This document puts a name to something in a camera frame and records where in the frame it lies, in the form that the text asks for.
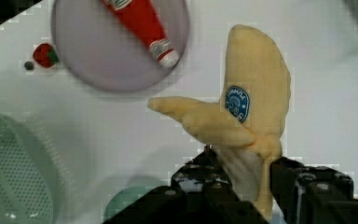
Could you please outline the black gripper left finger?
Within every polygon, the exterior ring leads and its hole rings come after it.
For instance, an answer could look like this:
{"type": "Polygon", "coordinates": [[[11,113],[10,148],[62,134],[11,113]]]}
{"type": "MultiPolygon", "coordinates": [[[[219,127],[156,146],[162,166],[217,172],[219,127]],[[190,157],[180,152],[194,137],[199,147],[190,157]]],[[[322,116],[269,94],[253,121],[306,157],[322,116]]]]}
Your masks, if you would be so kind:
{"type": "Polygon", "coordinates": [[[209,146],[171,177],[102,224],[269,224],[232,188],[209,146]]]}

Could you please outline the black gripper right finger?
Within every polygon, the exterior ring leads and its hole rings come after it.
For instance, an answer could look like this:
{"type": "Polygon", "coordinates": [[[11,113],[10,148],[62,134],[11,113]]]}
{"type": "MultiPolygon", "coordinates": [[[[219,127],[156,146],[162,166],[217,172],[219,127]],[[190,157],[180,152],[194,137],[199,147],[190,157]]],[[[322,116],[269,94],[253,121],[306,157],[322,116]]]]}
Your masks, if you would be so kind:
{"type": "Polygon", "coordinates": [[[270,190],[286,224],[358,224],[348,175],[281,157],[270,165],[270,190]]]}

